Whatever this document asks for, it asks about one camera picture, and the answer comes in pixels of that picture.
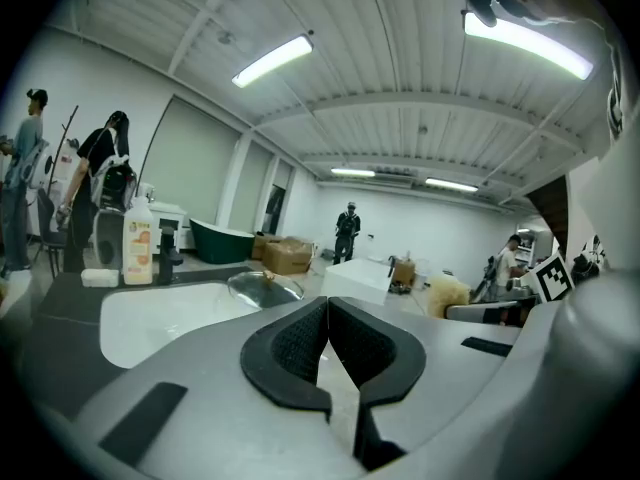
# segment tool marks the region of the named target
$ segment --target ceiling light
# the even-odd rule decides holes
[[[435,187],[451,188],[453,190],[462,190],[463,192],[477,192],[478,187],[473,185],[464,185],[463,183],[455,183],[453,181],[439,180],[437,178],[427,178],[427,185]]]
[[[376,173],[373,171],[366,171],[362,169],[341,169],[334,168],[331,169],[333,174],[339,174],[341,176],[364,176],[365,178],[373,178]]]
[[[495,27],[487,27],[473,13],[464,19],[464,31],[470,36],[484,37],[522,48],[563,67],[581,80],[593,70],[593,64],[573,50],[526,27],[498,20]]]
[[[313,45],[307,36],[302,35],[296,37],[288,43],[278,46],[275,50],[271,50],[263,57],[260,57],[249,67],[243,69],[238,75],[234,76],[231,81],[240,88],[246,87],[269,71],[279,68],[293,59],[297,59],[307,53],[311,53],[312,50]]]

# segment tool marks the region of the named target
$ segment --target black t-shirt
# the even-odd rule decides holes
[[[95,130],[87,140],[82,143],[80,149],[78,149],[78,156],[89,160],[89,170],[92,175],[95,175],[100,169],[100,166],[104,161],[116,154],[116,150],[113,147],[113,137],[111,132],[107,128],[99,128]],[[87,175],[82,180],[79,192],[85,192],[90,194],[91,192],[91,179]]]
[[[353,236],[356,233],[360,233],[360,217],[355,213],[349,215],[343,212],[338,216],[336,226],[338,227],[337,234],[339,236]]]

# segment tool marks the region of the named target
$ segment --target white sink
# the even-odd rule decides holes
[[[118,292],[102,301],[100,348],[111,363],[133,368],[183,334],[257,311],[224,283]]]

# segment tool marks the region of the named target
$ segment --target white shirt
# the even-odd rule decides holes
[[[500,253],[500,262],[498,263],[498,273],[496,275],[496,284],[498,286],[507,286],[507,281],[511,279],[511,268],[517,267],[516,255],[506,247]]]

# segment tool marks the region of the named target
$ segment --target dish soap bottle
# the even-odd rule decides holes
[[[151,226],[153,214],[144,196],[138,196],[124,214],[122,232],[122,275],[125,284],[151,284],[153,261]]]

